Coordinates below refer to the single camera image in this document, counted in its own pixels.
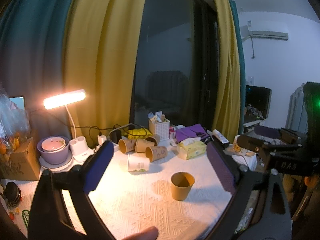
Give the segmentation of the operator hand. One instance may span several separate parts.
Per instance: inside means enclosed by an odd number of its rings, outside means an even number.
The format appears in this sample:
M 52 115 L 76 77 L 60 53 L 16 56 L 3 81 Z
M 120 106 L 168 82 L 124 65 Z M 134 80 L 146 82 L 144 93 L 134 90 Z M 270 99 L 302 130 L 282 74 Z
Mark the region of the operator hand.
M 139 233 L 124 238 L 123 240 L 156 240 L 159 236 L 159 231 L 155 226 L 149 227 Z

